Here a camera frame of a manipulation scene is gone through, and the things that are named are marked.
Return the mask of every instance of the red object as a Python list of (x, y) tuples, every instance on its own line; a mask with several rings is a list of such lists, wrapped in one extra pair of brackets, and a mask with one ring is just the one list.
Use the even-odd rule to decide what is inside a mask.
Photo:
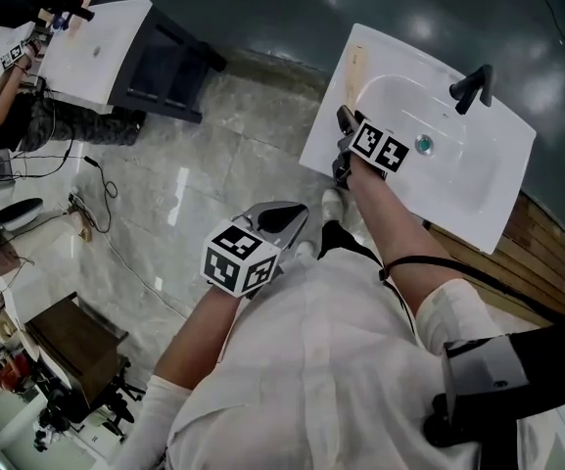
[(29, 362), (23, 353), (19, 353), (15, 358), (15, 365), (19, 369), (19, 374), (15, 372), (12, 365), (6, 366), (0, 371), (0, 388), (10, 392), (21, 386), (24, 379), (29, 376)]

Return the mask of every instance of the black pants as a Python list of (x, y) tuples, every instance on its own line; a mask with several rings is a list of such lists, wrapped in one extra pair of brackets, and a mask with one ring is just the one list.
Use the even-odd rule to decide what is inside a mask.
[(115, 108), (109, 115), (99, 115), (79, 106), (33, 96), (31, 121), (19, 145), (23, 152), (34, 152), (47, 141), (85, 141), (93, 144), (131, 146), (138, 137), (138, 125), (145, 115)]
[(370, 249), (361, 246), (352, 233), (346, 231), (339, 221), (328, 221), (321, 229), (321, 252), (317, 259), (323, 258), (331, 249), (347, 249), (354, 253), (359, 253), (367, 258), (376, 261), (380, 267), (382, 263), (378, 260)]

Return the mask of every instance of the white sleeve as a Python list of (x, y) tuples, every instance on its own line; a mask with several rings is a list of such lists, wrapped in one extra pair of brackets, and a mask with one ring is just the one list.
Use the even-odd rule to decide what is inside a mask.
[(190, 390), (152, 376), (147, 384), (141, 413), (121, 448), (115, 470), (149, 470), (165, 453), (168, 434)]
[(472, 285), (453, 279), (430, 293), (417, 312), (419, 338), (426, 349), (441, 354), (443, 344), (490, 338), (502, 333)]

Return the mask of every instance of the sink basin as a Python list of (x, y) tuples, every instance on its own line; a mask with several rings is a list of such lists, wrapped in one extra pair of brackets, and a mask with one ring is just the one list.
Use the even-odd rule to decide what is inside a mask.
[(300, 163), (331, 175), (342, 137), (349, 48), (367, 52), (356, 108), (408, 148), (387, 183), (408, 209), (492, 253), (514, 206), (536, 132), (497, 99), (477, 99), (464, 116), (449, 86), (463, 74), (414, 47), (355, 24)]

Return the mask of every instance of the white shirt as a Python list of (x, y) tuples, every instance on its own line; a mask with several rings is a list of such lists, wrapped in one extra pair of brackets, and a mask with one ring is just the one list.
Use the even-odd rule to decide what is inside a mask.
[[(300, 258), (241, 311), (192, 393), (152, 377), (115, 468), (152, 468), (165, 448), (169, 469), (476, 468), (477, 444), (438, 449), (421, 429), (445, 391), (443, 343), (501, 332), (463, 280), (428, 296), (416, 328), (421, 342), (372, 260)], [(520, 468), (551, 448), (532, 427), (520, 423)]]

